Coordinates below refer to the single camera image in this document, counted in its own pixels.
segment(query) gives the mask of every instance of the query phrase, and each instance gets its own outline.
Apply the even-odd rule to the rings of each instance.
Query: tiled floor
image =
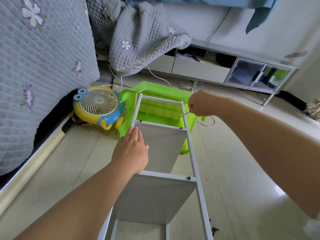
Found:
[[[108,72],[100,70],[102,77],[110,79]],[[166,84],[144,74],[123,78],[129,86],[142,80]],[[168,80],[175,87],[176,82],[182,87],[191,85],[190,81]],[[320,125],[279,98],[274,97],[262,107],[260,104],[266,97],[263,94],[203,83],[195,90],[199,89],[232,97],[320,140]],[[192,132],[211,225],[219,229],[214,239],[308,239],[302,231],[307,216],[286,194],[281,195],[277,185],[229,127],[219,118],[215,119],[214,126],[196,124]],[[59,199],[107,165],[117,139],[114,128],[109,131],[98,126],[70,129],[0,218],[0,239],[13,239]],[[172,173],[192,174],[188,155],[178,157]],[[158,225],[119,222],[115,239],[164,239],[164,230]],[[196,192],[170,223],[170,238],[204,238]]]

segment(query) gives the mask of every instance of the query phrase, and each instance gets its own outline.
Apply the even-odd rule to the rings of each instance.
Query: toy fan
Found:
[[[123,121],[125,102],[120,103],[120,94],[106,87],[81,88],[73,96],[75,114],[85,122],[100,125],[108,130],[115,124],[119,129]]]

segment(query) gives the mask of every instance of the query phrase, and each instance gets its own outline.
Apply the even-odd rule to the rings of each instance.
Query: fan grille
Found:
[[[118,103],[118,97],[113,92],[104,88],[93,88],[88,90],[79,104],[80,108],[90,115],[105,116],[115,111]]]

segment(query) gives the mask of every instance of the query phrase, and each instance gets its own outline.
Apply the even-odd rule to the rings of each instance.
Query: green plastic stool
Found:
[[[188,99],[191,96],[191,92],[172,88],[168,86],[163,86],[160,84],[155,84],[148,81],[142,81],[131,89],[126,89],[121,92],[120,102],[126,101],[126,115],[125,119],[119,128],[119,138],[124,136],[132,122],[135,111],[136,96],[142,93],[146,96],[174,100],[174,101],[183,101],[185,110],[188,111]],[[162,125],[171,125],[176,127],[183,127],[183,118],[182,116],[181,105],[161,103],[158,101],[142,99],[138,111],[137,120],[158,123]],[[188,114],[188,125],[189,130],[192,132],[192,128],[197,121],[198,116],[193,113]],[[180,151],[182,154],[189,153],[187,140],[184,142],[183,147]]]

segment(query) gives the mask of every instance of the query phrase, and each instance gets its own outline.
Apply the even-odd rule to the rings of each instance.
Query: hand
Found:
[[[225,100],[227,98],[200,90],[189,98],[189,111],[196,116],[218,116],[218,113],[223,109],[222,103]]]
[[[133,174],[141,173],[148,164],[148,145],[144,145],[142,133],[138,127],[130,126],[125,136],[118,140],[111,162],[129,166]]]

